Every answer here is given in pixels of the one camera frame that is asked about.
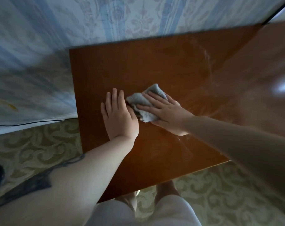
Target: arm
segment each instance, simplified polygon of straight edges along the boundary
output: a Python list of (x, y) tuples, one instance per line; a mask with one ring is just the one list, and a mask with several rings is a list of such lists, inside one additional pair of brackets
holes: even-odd
[(194, 116), (169, 95), (144, 96), (155, 108), (137, 106), (161, 118), (153, 124), (182, 136), (191, 134), (242, 165), (285, 199), (285, 138), (249, 127)]
[(29, 186), (17, 189), (14, 195), (27, 195), (0, 207), (0, 225), (85, 223), (138, 135), (138, 120), (126, 107), (122, 91), (118, 100), (116, 89), (112, 99), (107, 93), (101, 112), (110, 141), (26, 181), (33, 185), (37, 183), (35, 179), (40, 179), (49, 188), (35, 192)]

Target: black cable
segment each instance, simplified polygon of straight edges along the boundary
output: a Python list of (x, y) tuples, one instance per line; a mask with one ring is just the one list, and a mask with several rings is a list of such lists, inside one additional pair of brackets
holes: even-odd
[(48, 121), (34, 121), (30, 123), (25, 123), (25, 124), (16, 124), (16, 125), (1, 125), (2, 127), (15, 127), (15, 126), (21, 126), (21, 125), (26, 125), (26, 124), (35, 124), (35, 123), (41, 123), (41, 122), (49, 122), (49, 121), (66, 121), (66, 120), (72, 120), (72, 119), (78, 119), (78, 118), (67, 118), (63, 120), (48, 120)]
[(279, 7), (271, 16), (269, 16), (268, 19), (265, 20), (265, 21), (262, 23), (262, 25), (268, 24), (269, 21), (271, 21), (271, 19), (272, 19), (273, 17), (275, 17), (275, 16), (276, 16), (280, 11), (282, 11), (284, 8), (285, 8), (285, 3), (284, 3), (281, 7)]

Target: patterned carpet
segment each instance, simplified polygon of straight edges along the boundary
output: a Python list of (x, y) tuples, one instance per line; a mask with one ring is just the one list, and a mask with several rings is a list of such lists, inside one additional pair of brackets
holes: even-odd
[[(77, 120), (0, 135), (0, 164), (6, 181), (0, 196), (29, 177), (82, 152)], [(228, 162), (175, 179), (202, 225), (285, 225), (285, 204)], [(144, 221), (154, 209), (155, 187), (141, 190), (136, 216)]]

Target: gray cloth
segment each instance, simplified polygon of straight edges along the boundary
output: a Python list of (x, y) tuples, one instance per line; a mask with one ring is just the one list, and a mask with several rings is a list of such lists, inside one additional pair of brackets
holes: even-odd
[[(148, 89), (144, 91), (144, 93), (148, 93), (149, 91), (153, 92), (154, 94), (157, 94), (161, 96), (162, 98), (167, 100), (167, 96), (165, 93), (159, 88), (158, 84), (154, 84), (150, 86)], [(150, 121), (155, 121), (159, 120), (159, 117), (155, 116), (152, 113), (139, 110), (136, 105), (140, 104), (143, 106), (149, 106), (149, 107), (154, 107), (151, 102), (149, 102), (141, 93), (134, 93), (132, 96), (129, 96), (126, 98), (127, 102), (131, 105), (133, 108), (134, 112), (136, 113), (137, 116), (140, 117), (140, 120), (143, 122), (150, 122)]]

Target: white shorts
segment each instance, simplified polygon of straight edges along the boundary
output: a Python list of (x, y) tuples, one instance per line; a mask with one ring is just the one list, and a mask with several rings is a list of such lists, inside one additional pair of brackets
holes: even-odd
[(155, 206), (153, 214), (143, 223), (135, 219), (133, 210), (121, 201), (110, 200), (94, 209), (86, 226), (92, 225), (196, 225), (200, 221), (192, 207), (182, 197), (168, 195)]

